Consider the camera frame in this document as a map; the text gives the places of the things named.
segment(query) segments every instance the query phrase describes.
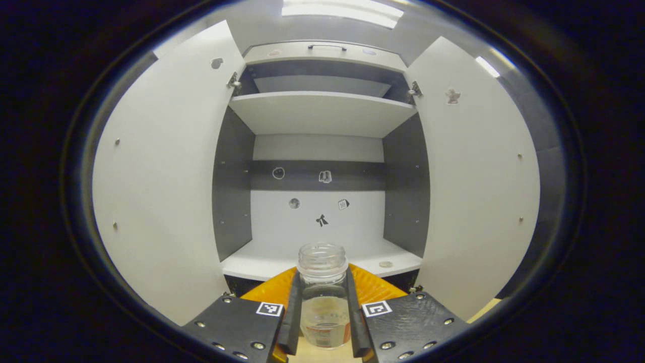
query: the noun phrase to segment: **upper shelf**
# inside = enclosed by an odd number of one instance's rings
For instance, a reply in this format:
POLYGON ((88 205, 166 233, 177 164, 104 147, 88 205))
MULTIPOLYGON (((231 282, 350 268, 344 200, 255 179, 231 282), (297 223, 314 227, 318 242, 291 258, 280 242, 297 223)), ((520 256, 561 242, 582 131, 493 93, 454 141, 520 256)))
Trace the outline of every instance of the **upper shelf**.
POLYGON ((326 134, 384 138, 417 113, 406 103, 338 92, 269 92, 229 104, 256 135, 326 134))
POLYGON ((295 59, 332 59, 405 72, 401 57, 386 50, 331 41, 289 41, 257 45, 244 55, 247 65, 295 59))

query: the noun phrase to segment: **ceiling light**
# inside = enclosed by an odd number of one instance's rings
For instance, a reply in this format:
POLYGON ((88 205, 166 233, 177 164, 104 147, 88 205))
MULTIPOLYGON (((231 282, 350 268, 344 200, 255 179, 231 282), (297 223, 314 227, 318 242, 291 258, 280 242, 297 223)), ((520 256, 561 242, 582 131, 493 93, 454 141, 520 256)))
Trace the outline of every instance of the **ceiling light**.
POLYGON ((477 57, 477 58, 475 58, 475 60, 479 63, 479 65, 480 65, 480 66, 484 67, 484 69, 485 69, 488 73, 490 73, 490 75, 491 75, 491 76, 493 76, 493 77, 495 77, 495 78, 499 77, 499 72, 497 72, 497 71, 493 68, 493 66, 491 66, 490 64, 488 64, 488 62, 487 62, 484 58, 482 58, 482 57, 477 57))
POLYGON ((372 0, 284 0, 282 16, 347 17, 393 29, 403 11, 372 0))

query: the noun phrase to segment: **white shelf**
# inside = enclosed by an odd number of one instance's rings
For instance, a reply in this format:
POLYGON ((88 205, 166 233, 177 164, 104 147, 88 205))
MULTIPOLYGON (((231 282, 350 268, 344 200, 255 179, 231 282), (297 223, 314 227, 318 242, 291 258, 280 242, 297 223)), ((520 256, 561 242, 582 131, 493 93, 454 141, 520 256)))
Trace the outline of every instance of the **white shelf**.
MULTIPOLYGON (((222 261, 225 275, 267 281, 279 273, 295 267, 301 242, 282 244, 276 248, 271 239, 254 239, 222 261)), ((421 258, 405 251, 383 238, 361 241, 354 245, 343 245, 348 260, 377 276, 385 277, 413 271, 421 266, 421 258), (392 267, 379 266, 389 261, 392 267)))
POLYGON ((384 138, 417 113, 407 103, 340 92, 250 94, 229 106, 256 135, 324 134, 384 138))

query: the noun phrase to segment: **gray cabinet side panel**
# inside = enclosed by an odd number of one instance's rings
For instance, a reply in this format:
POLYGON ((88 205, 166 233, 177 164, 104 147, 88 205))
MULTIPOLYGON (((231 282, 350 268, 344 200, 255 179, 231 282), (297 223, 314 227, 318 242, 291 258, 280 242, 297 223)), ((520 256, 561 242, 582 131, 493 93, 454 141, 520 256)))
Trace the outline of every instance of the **gray cabinet side panel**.
POLYGON ((430 217, 428 150, 419 114, 383 139, 385 228, 383 238, 423 257, 430 217))
POLYGON ((226 108, 213 168, 213 228, 219 260, 252 239, 251 161, 255 134, 226 108))

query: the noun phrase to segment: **door hinge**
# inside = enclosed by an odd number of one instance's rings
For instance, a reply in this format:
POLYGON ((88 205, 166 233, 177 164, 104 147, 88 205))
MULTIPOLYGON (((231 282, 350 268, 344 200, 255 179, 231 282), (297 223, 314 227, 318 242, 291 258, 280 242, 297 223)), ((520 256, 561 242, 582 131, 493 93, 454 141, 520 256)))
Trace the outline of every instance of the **door hinge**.
POLYGON ((419 88, 419 84, 416 81, 412 81, 412 89, 408 91, 408 94, 417 97, 423 96, 423 92, 421 92, 421 88, 419 88))
POLYGON ((228 86, 228 88, 235 87, 238 91, 242 89, 242 83, 237 80, 237 72, 233 72, 233 75, 231 76, 231 79, 228 80, 226 86, 228 86))

